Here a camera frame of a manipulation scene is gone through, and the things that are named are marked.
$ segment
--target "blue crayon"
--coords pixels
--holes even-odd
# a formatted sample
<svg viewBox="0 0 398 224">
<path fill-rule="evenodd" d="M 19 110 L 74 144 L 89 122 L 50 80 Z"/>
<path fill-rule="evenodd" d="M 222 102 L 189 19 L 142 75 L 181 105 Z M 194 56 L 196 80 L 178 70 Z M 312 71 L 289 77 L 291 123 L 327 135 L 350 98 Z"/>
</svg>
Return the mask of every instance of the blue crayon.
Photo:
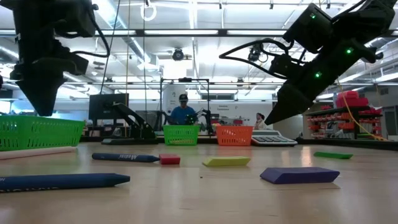
<svg viewBox="0 0 398 224">
<path fill-rule="evenodd" d="M 129 161 L 129 162 L 156 162 L 160 159 L 152 155 L 134 155 L 134 154 L 113 154 L 113 153 L 93 153 L 93 159 Z"/>
<path fill-rule="evenodd" d="M 130 181 L 120 174 L 64 174 L 0 177 L 0 193 L 114 187 Z"/>
</svg>

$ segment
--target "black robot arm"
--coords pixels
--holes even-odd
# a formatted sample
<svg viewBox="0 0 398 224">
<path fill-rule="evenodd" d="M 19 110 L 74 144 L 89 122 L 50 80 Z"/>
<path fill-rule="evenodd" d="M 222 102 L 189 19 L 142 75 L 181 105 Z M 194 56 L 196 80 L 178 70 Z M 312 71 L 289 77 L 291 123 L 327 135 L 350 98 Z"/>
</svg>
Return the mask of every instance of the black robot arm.
<svg viewBox="0 0 398 224">
<path fill-rule="evenodd" d="M 188 115 L 186 118 L 186 124 L 193 125 L 195 123 L 195 121 L 197 121 L 202 116 L 204 116 L 206 118 L 206 130 L 208 131 L 208 134 L 213 134 L 214 130 L 213 130 L 213 127 L 211 126 L 211 111 L 210 110 L 201 109 L 200 111 L 196 112 L 194 115 L 191 115 L 191 116 Z"/>
<path fill-rule="evenodd" d="M 130 126 L 131 138 L 140 138 L 140 139 L 156 138 L 155 132 L 152 129 L 152 127 L 132 109 L 128 108 L 126 105 L 122 103 L 113 103 L 111 107 L 112 109 L 117 111 Z M 136 121 L 134 122 L 129 116 L 133 116 L 136 119 Z"/>
<path fill-rule="evenodd" d="M 277 78 L 287 79 L 278 91 L 278 102 L 266 119 L 272 124 L 303 113 L 313 105 L 313 100 L 349 69 L 359 59 L 374 63 L 382 58 L 376 48 L 365 43 L 385 34 L 395 16 L 396 0 L 362 0 L 347 11 L 330 18 L 315 4 L 310 4 L 300 17 L 286 31 L 283 38 L 288 43 L 296 42 L 306 51 L 317 56 L 311 62 L 302 62 L 289 56 L 286 46 L 270 39 L 258 40 L 237 47 L 220 58 L 238 60 L 253 65 L 241 58 L 229 57 L 230 53 L 248 45 L 270 43 L 285 51 L 273 56 L 268 70 L 256 64 L 257 68 Z M 356 12 L 351 12 L 361 5 Z"/>
<path fill-rule="evenodd" d="M 2 0 L 14 15 L 15 41 L 19 47 L 19 61 L 10 78 L 24 92 L 41 116 L 51 116 L 58 88 L 65 83 L 64 72 L 84 75 L 88 60 L 78 54 L 109 57 L 109 45 L 95 21 L 91 0 Z M 106 46 L 106 55 L 89 52 L 70 52 L 55 39 L 93 37 L 99 32 Z"/>
</svg>

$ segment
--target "orange basket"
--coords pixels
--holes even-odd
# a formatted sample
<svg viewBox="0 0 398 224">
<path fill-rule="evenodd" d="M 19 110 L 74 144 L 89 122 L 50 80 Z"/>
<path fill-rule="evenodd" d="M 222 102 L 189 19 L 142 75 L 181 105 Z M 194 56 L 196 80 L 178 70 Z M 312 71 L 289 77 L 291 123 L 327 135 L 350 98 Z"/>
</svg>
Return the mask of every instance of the orange basket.
<svg viewBox="0 0 398 224">
<path fill-rule="evenodd" d="M 217 141 L 220 146 L 250 146 L 252 126 L 217 126 Z"/>
</svg>

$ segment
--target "computer monitor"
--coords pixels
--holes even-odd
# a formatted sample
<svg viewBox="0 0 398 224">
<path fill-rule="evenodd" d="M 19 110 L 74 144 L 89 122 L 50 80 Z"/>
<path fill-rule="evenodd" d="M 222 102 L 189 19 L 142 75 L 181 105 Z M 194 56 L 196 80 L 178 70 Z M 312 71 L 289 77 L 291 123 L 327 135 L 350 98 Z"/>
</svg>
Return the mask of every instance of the computer monitor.
<svg viewBox="0 0 398 224">
<path fill-rule="evenodd" d="M 129 106 L 129 94 L 103 94 L 90 95 L 90 107 L 88 109 L 88 119 L 96 121 L 98 119 L 123 119 L 115 110 L 109 106 L 113 103 L 123 103 Z"/>
</svg>

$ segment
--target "window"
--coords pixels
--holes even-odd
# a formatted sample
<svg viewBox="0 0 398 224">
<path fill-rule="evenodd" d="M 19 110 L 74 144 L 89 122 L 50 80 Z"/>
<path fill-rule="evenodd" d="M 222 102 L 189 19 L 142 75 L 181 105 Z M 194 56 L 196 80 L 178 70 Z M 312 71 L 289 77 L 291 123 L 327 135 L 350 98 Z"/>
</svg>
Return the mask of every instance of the window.
<svg viewBox="0 0 398 224">
<path fill-rule="evenodd" d="M 388 94 L 388 88 L 380 89 L 380 95 L 387 95 L 387 94 Z"/>
<path fill-rule="evenodd" d="M 235 94 L 210 94 L 210 100 L 234 100 Z M 207 94 L 202 94 L 201 98 L 207 100 Z"/>
<path fill-rule="evenodd" d="M 0 101 L 0 112 L 10 113 L 10 109 L 11 109 L 11 102 Z"/>
</svg>

